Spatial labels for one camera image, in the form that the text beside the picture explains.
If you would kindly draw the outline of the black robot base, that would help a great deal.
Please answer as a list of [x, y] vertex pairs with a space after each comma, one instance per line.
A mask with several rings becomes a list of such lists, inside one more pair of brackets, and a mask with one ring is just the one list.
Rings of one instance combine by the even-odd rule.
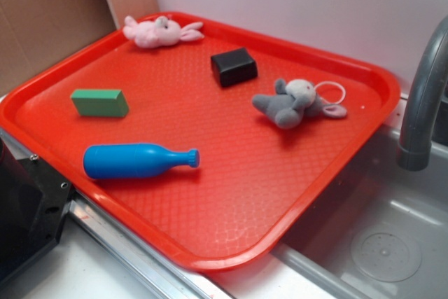
[[1, 285], [60, 242], [72, 183], [43, 159], [17, 159], [1, 142]]

